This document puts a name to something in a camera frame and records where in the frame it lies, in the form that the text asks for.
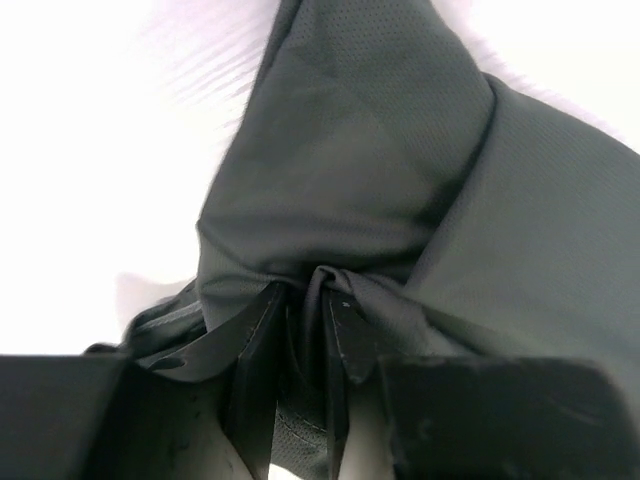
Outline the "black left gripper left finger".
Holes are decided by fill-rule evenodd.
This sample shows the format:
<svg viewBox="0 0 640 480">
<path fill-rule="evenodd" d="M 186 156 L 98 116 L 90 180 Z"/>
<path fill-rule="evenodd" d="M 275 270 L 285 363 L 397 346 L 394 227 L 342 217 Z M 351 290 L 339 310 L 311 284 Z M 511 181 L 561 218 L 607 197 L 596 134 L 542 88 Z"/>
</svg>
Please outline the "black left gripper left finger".
<svg viewBox="0 0 640 480">
<path fill-rule="evenodd" d="M 264 479 L 286 288 L 170 353 L 1 360 L 5 479 Z"/>
</svg>

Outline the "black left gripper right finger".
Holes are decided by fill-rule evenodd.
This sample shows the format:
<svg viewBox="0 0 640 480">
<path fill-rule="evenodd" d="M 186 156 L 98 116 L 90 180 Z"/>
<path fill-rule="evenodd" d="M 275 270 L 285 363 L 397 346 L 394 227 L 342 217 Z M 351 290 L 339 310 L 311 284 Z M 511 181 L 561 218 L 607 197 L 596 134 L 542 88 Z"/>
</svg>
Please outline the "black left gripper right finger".
<svg viewBox="0 0 640 480">
<path fill-rule="evenodd" d="M 639 435 L 592 364 L 409 356 L 322 297 L 333 479 L 635 479 Z"/>
</svg>

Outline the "dark grey t-shirt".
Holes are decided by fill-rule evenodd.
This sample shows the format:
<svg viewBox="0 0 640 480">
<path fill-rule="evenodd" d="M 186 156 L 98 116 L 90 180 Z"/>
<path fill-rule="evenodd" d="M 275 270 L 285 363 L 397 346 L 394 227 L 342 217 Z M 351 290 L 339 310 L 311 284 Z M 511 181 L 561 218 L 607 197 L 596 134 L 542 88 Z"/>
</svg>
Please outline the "dark grey t-shirt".
<svg viewBox="0 0 640 480">
<path fill-rule="evenodd" d="M 575 356 L 639 405 L 639 157 L 483 73 L 428 1 L 284 1 L 198 220 L 196 279 L 143 355 L 301 289 L 273 462 L 328 471 L 320 293 L 401 352 Z"/>
</svg>

